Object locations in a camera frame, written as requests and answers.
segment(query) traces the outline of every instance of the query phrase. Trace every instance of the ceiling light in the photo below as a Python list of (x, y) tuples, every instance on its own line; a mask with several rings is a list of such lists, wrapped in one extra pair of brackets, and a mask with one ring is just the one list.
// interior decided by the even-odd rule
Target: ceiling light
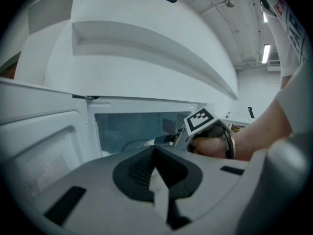
[(269, 48), (270, 45), (264, 45), (262, 64), (266, 64), (268, 62)]
[(228, 8), (232, 8), (235, 6), (235, 4), (232, 0), (226, 0), (225, 4)]
[(268, 19), (266, 18), (266, 15), (265, 13), (263, 12), (263, 19), (264, 19), (264, 22), (267, 23), (268, 22)]

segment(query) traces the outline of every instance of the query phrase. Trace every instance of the ceiling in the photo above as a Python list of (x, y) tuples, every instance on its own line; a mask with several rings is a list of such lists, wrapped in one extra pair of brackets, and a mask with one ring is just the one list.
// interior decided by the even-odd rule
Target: ceiling
[(269, 60), (277, 60), (274, 38), (264, 22), (260, 0), (183, 0), (199, 13), (218, 35), (236, 70), (262, 67), (264, 45), (270, 44)]

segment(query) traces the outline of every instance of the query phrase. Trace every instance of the black slot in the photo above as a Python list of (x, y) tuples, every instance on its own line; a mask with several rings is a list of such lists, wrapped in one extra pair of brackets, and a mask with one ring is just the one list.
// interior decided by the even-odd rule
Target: black slot
[(81, 187), (71, 187), (45, 214), (53, 223), (62, 226), (87, 190)]
[(241, 176), (245, 170), (243, 169), (238, 169), (238, 168), (234, 168), (234, 167), (230, 167), (230, 166), (223, 166), (220, 170), (232, 173), (232, 174), (236, 174)]
[(166, 223), (168, 223), (173, 230), (176, 230), (184, 225), (191, 223), (191, 220), (187, 217), (181, 216), (175, 200), (170, 200)]

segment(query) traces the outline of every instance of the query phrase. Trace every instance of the hand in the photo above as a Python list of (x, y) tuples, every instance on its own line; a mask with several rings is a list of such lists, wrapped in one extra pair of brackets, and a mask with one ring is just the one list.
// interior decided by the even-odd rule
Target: hand
[(195, 148), (196, 154), (221, 159), (226, 158), (226, 144), (223, 139), (196, 138), (193, 140), (192, 146)]

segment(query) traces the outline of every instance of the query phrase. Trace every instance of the sleeve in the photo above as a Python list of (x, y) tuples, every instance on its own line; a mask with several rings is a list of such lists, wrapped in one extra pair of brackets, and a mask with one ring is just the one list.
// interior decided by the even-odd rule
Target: sleeve
[(294, 47), (276, 15), (267, 10), (264, 6), (262, 6), (261, 9), (266, 15), (269, 28), (276, 43), (281, 64), (281, 77), (292, 76), (300, 66)]
[(313, 60), (308, 57), (276, 96), (294, 133), (313, 130)]

